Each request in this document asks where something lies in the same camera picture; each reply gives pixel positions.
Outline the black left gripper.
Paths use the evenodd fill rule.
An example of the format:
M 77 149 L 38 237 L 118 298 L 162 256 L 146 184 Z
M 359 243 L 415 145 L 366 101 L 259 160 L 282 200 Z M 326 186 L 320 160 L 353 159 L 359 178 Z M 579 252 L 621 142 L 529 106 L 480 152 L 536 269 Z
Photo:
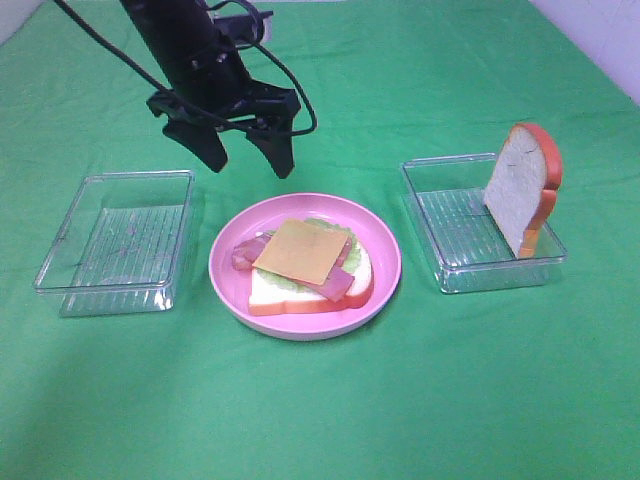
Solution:
M 291 138 L 299 133 L 298 88 L 286 89 L 251 77 L 240 51 L 262 46 L 271 11 L 213 17 L 210 9 L 148 9 L 146 45 L 169 81 L 147 100 L 168 122 L 163 134 L 219 173 L 228 156 L 218 132 L 238 130 L 264 155 L 276 176 L 294 169 Z

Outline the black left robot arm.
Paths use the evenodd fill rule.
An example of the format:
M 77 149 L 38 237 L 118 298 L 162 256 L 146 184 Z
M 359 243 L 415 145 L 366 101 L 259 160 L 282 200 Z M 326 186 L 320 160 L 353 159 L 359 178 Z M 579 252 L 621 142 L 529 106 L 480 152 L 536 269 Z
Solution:
M 245 14 L 214 19 L 203 1 L 123 4 L 171 86 L 147 101 L 154 116 L 167 116 L 164 135 L 218 172 L 228 160 L 220 132 L 242 130 L 285 178 L 294 167 L 299 99 L 292 89 L 250 76 L 239 50 L 260 44 L 268 15 L 247 1 L 241 5 Z

